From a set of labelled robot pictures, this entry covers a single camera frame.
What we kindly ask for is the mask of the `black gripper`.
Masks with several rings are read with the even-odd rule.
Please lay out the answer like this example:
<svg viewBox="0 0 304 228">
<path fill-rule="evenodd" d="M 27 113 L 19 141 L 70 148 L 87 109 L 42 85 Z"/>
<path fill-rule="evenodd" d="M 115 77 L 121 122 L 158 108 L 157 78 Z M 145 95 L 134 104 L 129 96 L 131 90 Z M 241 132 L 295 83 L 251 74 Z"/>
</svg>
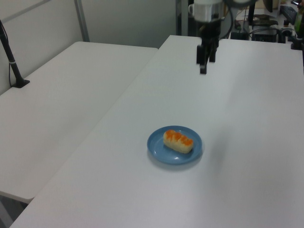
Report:
<svg viewBox="0 0 304 228">
<path fill-rule="evenodd" d="M 199 36 L 201 45 L 197 46 L 197 64 L 200 74 L 207 73 L 208 58 L 210 62 L 216 61 L 216 51 L 219 47 L 220 20 L 199 22 Z"/>
</svg>

